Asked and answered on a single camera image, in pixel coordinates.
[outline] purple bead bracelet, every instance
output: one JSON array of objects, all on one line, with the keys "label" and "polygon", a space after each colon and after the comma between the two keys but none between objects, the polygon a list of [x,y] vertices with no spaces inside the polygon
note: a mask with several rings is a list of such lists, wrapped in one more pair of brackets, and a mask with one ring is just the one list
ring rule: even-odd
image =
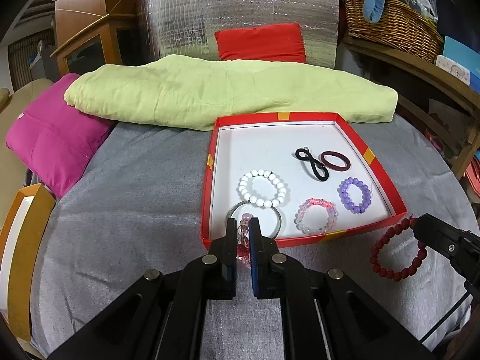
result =
[{"label": "purple bead bracelet", "polygon": [[[356,185],[361,189],[363,194],[362,203],[356,206],[350,199],[347,189],[350,184]],[[349,177],[340,185],[340,198],[342,198],[342,203],[345,204],[347,209],[351,210],[354,214],[362,214],[365,212],[367,207],[371,204],[371,191],[368,189],[368,186],[363,183],[362,180],[357,178]]]}]

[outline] wicker basket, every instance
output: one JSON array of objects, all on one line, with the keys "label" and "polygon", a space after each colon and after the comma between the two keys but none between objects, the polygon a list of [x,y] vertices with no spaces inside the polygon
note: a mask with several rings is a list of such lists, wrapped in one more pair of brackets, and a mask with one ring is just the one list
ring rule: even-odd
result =
[{"label": "wicker basket", "polygon": [[368,23],[363,17],[363,0],[343,0],[349,34],[355,38],[385,44],[433,62],[443,40],[436,28],[407,4],[386,0],[382,18]]}]

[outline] silver foil sheet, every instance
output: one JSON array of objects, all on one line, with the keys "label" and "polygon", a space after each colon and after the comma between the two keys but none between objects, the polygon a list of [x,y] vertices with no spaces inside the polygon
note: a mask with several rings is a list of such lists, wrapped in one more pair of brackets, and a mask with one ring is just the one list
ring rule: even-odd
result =
[{"label": "silver foil sheet", "polygon": [[339,0],[138,0],[148,61],[169,54],[218,60],[214,33],[274,23],[299,23],[307,62],[333,68]]}]

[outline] white bead bracelet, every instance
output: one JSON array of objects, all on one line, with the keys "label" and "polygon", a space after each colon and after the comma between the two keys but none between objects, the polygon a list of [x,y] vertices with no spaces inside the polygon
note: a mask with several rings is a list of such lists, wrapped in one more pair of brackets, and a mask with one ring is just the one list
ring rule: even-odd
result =
[{"label": "white bead bracelet", "polygon": [[[260,177],[263,176],[266,179],[269,179],[271,183],[277,188],[278,192],[274,199],[263,200],[256,196],[253,196],[251,193],[248,192],[247,181],[252,177],[257,177],[257,176],[260,176]],[[283,203],[283,201],[285,200],[285,196],[287,194],[287,189],[284,187],[283,183],[280,182],[280,179],[271,171],[263,170],[263,169],[252,170],[250,172],[245,173],[245,175],[242,176],[240,180],[238,190],[240,191],[240,194],[243,196],[244,200],[248,200],[252,204],[256,204],[259,207],[265,207],[265,208],[277,207],[280,203]]]}]

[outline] clear pink bead bracelet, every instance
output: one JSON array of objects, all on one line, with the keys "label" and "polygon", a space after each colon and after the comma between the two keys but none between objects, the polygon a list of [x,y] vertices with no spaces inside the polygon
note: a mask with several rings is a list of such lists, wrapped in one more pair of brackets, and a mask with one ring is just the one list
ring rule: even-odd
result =
[{"label": "clear pink bead bracelet", "polygon": [[[319,205],[325,207],[328,213],[328,220],[325,226],[320,227],[318,229],[312,229],[303,224],[303,217],[305,216],[306,211],[309,207],[313,205]],[[297,214],[297,229],[300,230],[303,234],[309,236],[315,236],[318,234],[328,233],[333,230],[335,224],[337,223],[337,216],[338,212],[335,210],[334,204],[332,202],[328,202],[327,200],[323,199],[307,199],[304,204],[300,205]]]}]

